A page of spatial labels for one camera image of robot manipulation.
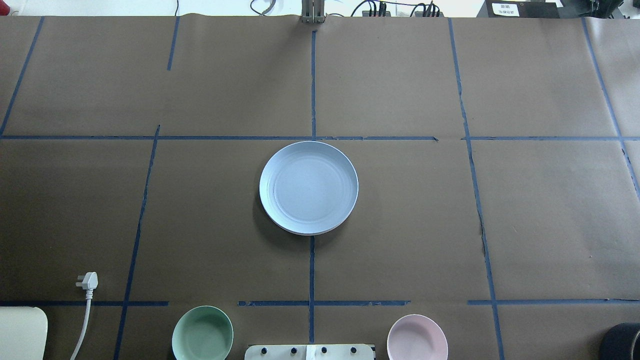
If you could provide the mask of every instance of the white cable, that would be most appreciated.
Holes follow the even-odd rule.
[[[80,338],[78,339],[78,344],[76,345],[76,349],[74,350],[74,354],[71,355],[71,360],[76,360],[76,356],[80,351],[80,346],[82,346],[82,341],[84,340],[84,334],[86,333],[86,326],[89,324],[89,310],[91,309],[91,298],[86,299],[86,310],[84,311],[84,322],[82,324],[82,331],[80,332]]]
[[[91,299],[93,298],[93,290],[98,287],[98,274],[96,274],[95,272],[88,272],[85,275],[78,276],[78,280],[82,280],[82,282],[77,282],[76,286],[86,290],[86,310],[84,311],[84,322],[82,324],[80,338],[78,339],[78,344],[76,345],[76,349],[74,350],[73,355],[71,355],[71,360],[76,360],[76,356],[78,355],[80,346],[82,346],[82,341],[84,340],[86,326],[89,324],[89,311],[91,310]]]

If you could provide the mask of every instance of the blue tape line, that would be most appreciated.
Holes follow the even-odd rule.
[[[175,27],[173,28],[173,40],[171,41],[171,52],[169,52],[169,63],[166,66],[168,71],[171,71],[171,65],[173,65],[173,51],[175,50],[175,41],[178,39],[178,25],[180,25],[180,17],[175,18]]]
[[[168,301],[129,301],[127,306],[169,306]]]
[[[311,137],[313,140],[316,139],[316,33],[317,30],[311,31]]]
[[[0,306],[85,306],[86,301],[0,301]],[[91,301],[91,306],[123,306],[122,301]],[[169,306],[168,301],[131,301],[128,306]]]
[[[314,325],[316,301],[316,237],[309,239],[309,343],[316,341],[316,330]]]
[[[574,305],[574,304],[640,304],[638,299],[527,299],[527,300],[496,300],[500,306],[505,305]],[[471,306],[488,306],[491,300],[469,300]]]
[[[4,135],[3,140],[154,140],[148,135]],[[618,141],[615,136],[471,136],[472,141]],[[313,140],[311,136],[241,136],[241,135],[161,135],[158,140]],[[440,141],[434,136],[317,136],[316,140],[415,140]],[[639,141],[640,136],[622,136],[623,141]]]
[[[131,283],[133,282],[133,273],[136,268],[136,258],[138,257],[138,247],[140,246],[140,234],[142,230],[142,219],[145,216],[145,208],[147,207],[147,195],[149,189],[149,178],[151,178],[151,169],[154,166],[154,158],[156,156],[156,147],[158,145],[158,134],[160,133],[160,125],[156,128],[154,135],[154,144],[151,148],[151,157],[149,157],[149,168],[147,169],[147,179],[145,180],[145,191],[142,195],[142,205],[140,206],[140,217],[138,217],[138,227],[136,228],[136,241],[133,245],[131,254],[131,265],[129,266],[129,277],[127,278],[127,288],[124,293],[124,304],[122,306],[122,314],[120,315],[120,326],[118,328],[118,337],[116,339],[116,349],[113,354],[113,360],[120,357],[120,345],[122,344],[122,334],[124,333],[124,324],[127,319],[127,303],[131,294]]]
[[[40,36],[40,30],[42,30],[43,23],[44,23],[44,16],[41,16],[40,22],[38,23],[38,29],[36,29],[36,33],[33,35],[33,40],[31,41],[31,47],[29,48],[27,57],[24,59],[24,64],[22,64],[22,70],[20,71],[20,75],[18,76],[18,82],[16,82],[15,88],[13,89],[13,95],[11,95],[9,106],[6,107],[6,112],[4,113],[4,120],[2,121],[2,126],[0,126],[0,136],[4,134],[6,123],[9,121],[9,116],[11,115],[11,110],[13,109],[13,103],[15,102],[15,97],[18,96],[18,90],[20,90],[20,85],[22,84],[24,73],[27,71],[27,65],[29,65],[31,54],[33,54],[33,49],[36,47],[36,42],[38,41],[38,36]]]
[[[618,141],[615,136],[471,136],[471,140]]]
[[[593,52],[593,46],[591,45],[591,37],[589,36],[589,29],[587,29],[587,22],[584,18],[580,18],[580,19],[582,20],[582,29],[584,30],[584,36],[587,40],[587,46],[589,47],[589,54],[591,55],[591,61],[593,62],[593,67],[595,68],[596,74],[598,75],[600,88],[602,88],[602,93],[604,94],[604,99],[607,103],[607,108],[609,109],[611,120],[613,121],[613,127],[616,129],[616,135],[618,135],[618,140],[620,141],[620,147],[622,148],[622,153],[624,154],[625,161],[627,162],[627,168],[629,170],[629,174],[631,175],[631,181],[633,182],[634,188],[636,189],[636,196],[638,200],[640,200],[640,187],[638,187],[636,172],[634,171],[634,168],[631,165],[631,160],[629,159],[627,147],[625,146],[625,141],[623,140],[622,132],[620,131],[620,126],[618,125],[618,119],[616,118],[616,114],[613,111],[613,107],[611,106],[609,93],[607,92],[607,87],[604,85],[604,80],[602,79],[602,74],[600,73],[600,66],[598,65],[598,60],[596,59],[596,55]]]
[[[239,301],[238,306],[240,307],[249,307],[249,306],[309,306],[309,301],[300,300],[300,301]]]
[[[158,140],[313,140],[311,136],[207,136],[163,135]]]
[[[315,300],[313,306],[405,306],[411,300]],[[268,300],[268,301],[239,301],[239,307],[250,306],[309,306],[306,300]]]
[[[153,140],[153,136],[6,135],[4,140]]]
[[[315,301],[316,306],[406,306],[410,300],[324,300]]]
[[[471,167],[471,179],[474,184],[474,195],[476,197],[476,209],[480,218],[480,225],[482,227],[482,242],[484,246],[484,265],[486,267],[486,276],[489,282],[489,293],[491,295],[492,309],[493,309],[493,324],[495,327],[495,337],[498,343],[498,354],[500,360],[504,360],[504,347],[502,346],[502,332],[500,331],[500,319],[498,317],[498,305],[495,301],[495,288],[493,287],[493,274],[491,271],[491,259],[489,258],[489,246],[486,241],[486,233],[484,231],[484,217],[482,213],[482,204],[480,203],[480,191],[478,190],[478,183],[476,177],[476,166],[474,164],[473,151],[471,148],[471,135],[469,132],[469,126],[467,121],[467,112],[465,111],[465,105],[462,101],[462,80],[460,78],[460,66],[458,64],[458,52],[456,50],[456,41],[453,33],[453,22],[451,18],[449,21],[449,36],[451,38],[451,51],[453,53],[453,63],[456,69],[456,80],[458,82],[458,96],[460,97],[460,110],[462,112],[462,119],[465,127],[465,138],[467,143],[467,152],[469,156],[469,165]]]
[[[434,136],[318,136],[318,140],[428,140],[439,141]]]

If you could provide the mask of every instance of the plate rim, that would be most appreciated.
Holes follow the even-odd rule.
[[[285,226],[283,226],[282,224],[279,224],[274,218],[273,216],[271,216],[271,214],[269,213],[269,210],[267,210],[267,207],[265,207],[264,203],[266,201],[266,199],[269,198],[268,194],[263,193],[262,188],[263,186],[266,186],[265,182],[266,182],[266,178],[265,178],[265,169],[267,169],[267,166],[269,165],[269,163],[271,162],[271,160],[273,160],[273,158],[275,158],[278,154],[280,154],[281,152],[285,151],[287,148],[289,147],[293,147],[293,146],[300,146],[300,144],[303,143],[316,143],[316,144],[322,144],[322,146],[329,146],[332,149],[336,150],[339,154],[341,154],[349,163],[350,165],[350,169],[353,171],[353,175],[355,176],[355,198],[353,203],[351,204],[351,208],[349,209],[349,211],[346,213],[346,216],[338,223],[335,224],[333,227],[326,229],[326,230],[322,230],[316,233],[300,233],[297,231],[294,231],[292,229],[288,229]],[[292,234],[296,234],[296,235],[301,235],[301,236],[315,236],[315,235],[320,235],[320,234],[324,234],[324,233],[328,233],[329,231],[335,229],[336,227],[342,225],[343,222],[345,222],[345,220],[347,220],[347,218],[351,215],[351,212],[353,212],[353,209],[355,209],[356,203],[358,202],[358,196],[360,195],[360,180],[358,178],[358,172],[356,171],[356,168],[353,166],[353,163],[351,162],[351,160],[349,159],[348,156],[346,156],[346,154],[344,154],[340,149],[338,149],[337,147],[325,143],[325,142],[319,142],[319,141],[315,141],[315,140],[305,140],[305,141],[300,141],[300,142],[294,142],[294,143],[290,143],[289,145],[286,145],[285,147],[282,147],[280,150],[276,151],[270,158],[269,160],[267,160],[267,162],[264,164],[264,167],[262,168],[262,172],[260,173],[260,182],[258,184],[258,193],[260,195],[260,203],[262,204],[262,208],[264,209],[264,212],[267,213],[267,216],[271,219],[271,221],[273,221],[277,226],[279,226],[280,228],[289,231]]]

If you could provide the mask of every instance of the pink bowl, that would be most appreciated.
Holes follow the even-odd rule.
[[[432,319],[406,315],[391,326],[387,337],[389,360],[447,360],[449,346],[444,332]]]

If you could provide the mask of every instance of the white label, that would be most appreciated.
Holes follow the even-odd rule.
[[[501,16],[520,16],[517,4],[496,4],[492,3],[493,13]]]

